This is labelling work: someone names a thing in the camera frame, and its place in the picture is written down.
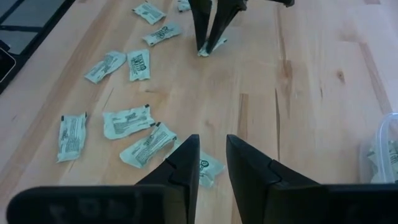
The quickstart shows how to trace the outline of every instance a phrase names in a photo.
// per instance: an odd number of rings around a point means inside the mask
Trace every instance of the wooden table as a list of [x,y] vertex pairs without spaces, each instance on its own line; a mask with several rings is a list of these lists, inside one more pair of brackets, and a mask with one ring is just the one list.
[[[38,185],[135,184],[160,164],[136,169],[119,153],[150,130],[110,141],[104,111],[150,104],[181,139],[200,134],[204,151],[226,162],[237,134],[268,156],[321,183],[359,182],[358,148],[383,114],[398,110],[398,1],[299,0],[286,9],[250,0],[211,57],[198,58],[191,12],[151,26],[137,0],[77,0],[0,96],[0,208]],[[148,48],[164,22],[183,34],[150,49],[151,79],[128,81],[128,66],[98,85],[83,75],[106,52]],[[60,117],[89,114],[82,156],[56,164]],[[197,223],[239,223],[226,170],[200,187]]]

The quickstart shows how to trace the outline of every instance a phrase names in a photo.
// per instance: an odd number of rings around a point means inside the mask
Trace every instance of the wood grain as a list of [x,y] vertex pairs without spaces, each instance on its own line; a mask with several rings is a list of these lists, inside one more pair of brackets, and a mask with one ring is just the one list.
[[[359,145],[398,110],[397,1],[300,0],[286,9],[252,0],[208,58],[196,55],[190,12],[152,1],[167,17],[151,26],[131,12],[140,3],[77,1],[0,95],[1,220],[29,187],[135,184],[155,169],[166,150],[145,169],[119,159],[150,130],[103,136],[104,111],[146,103],[179,138],[200,134],[202,149],[223,163],[225,136],[237,134],[318,182],[360,181]],[[183,34],[148,48],[141,37],[168,21]],[[150,80],[129,82],[127,65],[98,85],[83,78],[106,52],[143,48]],[[56,164],[61,115],[85,111],[83,154]],[[197,223],[240,223],[227,170],[200,188]]]

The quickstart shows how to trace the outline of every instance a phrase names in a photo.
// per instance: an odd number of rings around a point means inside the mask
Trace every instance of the white packet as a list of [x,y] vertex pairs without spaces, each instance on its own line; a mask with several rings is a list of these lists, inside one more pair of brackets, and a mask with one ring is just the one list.
[[143,39],[147,42],[149,46],[152,47],[160,41],[174,37],[179,34],[181,34],[181,28],[178,26],[178,24],[174,22],[169,22],[157,31],[146,35],[145,37],[143,37]]
[[191,10],[191,5],[188,0],[178,0],[177,8],[179,12],[185,12]]
[[116,113],[103,113],[104,135],[108,139],[121,139],[155,125],[150,106],[145,105]]
[[149,136],[138,140],[121,152],[120,159],[129,165],[143,168],[158,151],[176,137],[177,135],[164,123],[157,123]]
[[85,78],[97,84],[107,74],[116,71],[126,61],[126,54],[111,51],[107,53],[103,61],[98,62],[86,75]]
[[58,161],[70,161],[78,159],[86,139],[87,114],[79,116],[61,117],[60,135],[58,138]]
[[[175,150],[180,147],[181,142],[179,139],[174,141],[174,146],[172,150],[166,154],[163,158],[165,160],[168,158]],[[199,161],[199,184],[210,188],[214,184],[214,179],[221,171],[223,171],[225,166],[215,158],[209,156],[207,153],[200,150],[200,161]]]
[[150,78],[149,50],[136,50],[127,54],[130,66],[130,81]]
[[156,22],[166,16],[166,14],[149,2],[142,3],[132,11],[148,21],[150,25],[154,25]]
[[[219,46],[223,45],[226,41],[227,41],[226,38],[220,38],[217,41],[217,44],[214,46],[213,51],[215,51]],[[203,44],[203,47],[198,52],[199,57],[209,57],[209,54],[206,52],[206,47],[207,47],[207,40],[205,44]]]

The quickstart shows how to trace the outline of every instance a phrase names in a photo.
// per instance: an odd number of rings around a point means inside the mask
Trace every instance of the plastic container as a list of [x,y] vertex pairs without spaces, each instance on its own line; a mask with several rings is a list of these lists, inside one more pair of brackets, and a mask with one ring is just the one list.
[[391,113],[384,117],[377,133],[369,142],[361,145],[359,170],[362,183],[388,184],[396,182],[391,160],[398,157],[390,150],[391,141],[398,140],[398,113]]

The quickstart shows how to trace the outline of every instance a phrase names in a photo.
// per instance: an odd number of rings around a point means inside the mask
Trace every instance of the black object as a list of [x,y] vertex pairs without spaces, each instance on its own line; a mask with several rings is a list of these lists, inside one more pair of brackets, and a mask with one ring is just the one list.
[[[226,155],[243,224],[398,223],[398,186],[321,185],[228,135]],[[193,223],[199,137],[190,136],[134,186],[41,187],[12,199],[10,224]]]
[[27,44],[20,54],[13,54],[9,51],[7,43],[0,40],[0,51],[6,51],[16,61],[15,66],[11,71],[5,73],[3,67],[8,67],[8,62],[0,60],[0,94],[6,89],[11,80],[17,75],[21,68],[28,61],[30,56],[36,51],[40,44],[48,36],[51,30],[55,27],[58,21],[75,2],[75,0],[65,0],[62,5],[56,10],[54,15],[45,23],[43,27],[27,27],[27,26],[7,26],[2,23],[18,9],[18,7],[26,0],[17,0],[3,15],[0,15],[0,30],[17,31],[17,32],[30,32],[36,33],[35,37]]
[[[209,25],[211,0],[188,0],[191,5],[195,35],[197,39],[197,50],[199,51],[206,42],[207,29]],[[280,2],[290,7],[294,0],[268,0]],[[245,11],[247,0],[218,0],[217,13],[211,28],[210,36],[206,46],[206,52],[210,54],[217,41],[220,39],[226,27],[239,11]]]

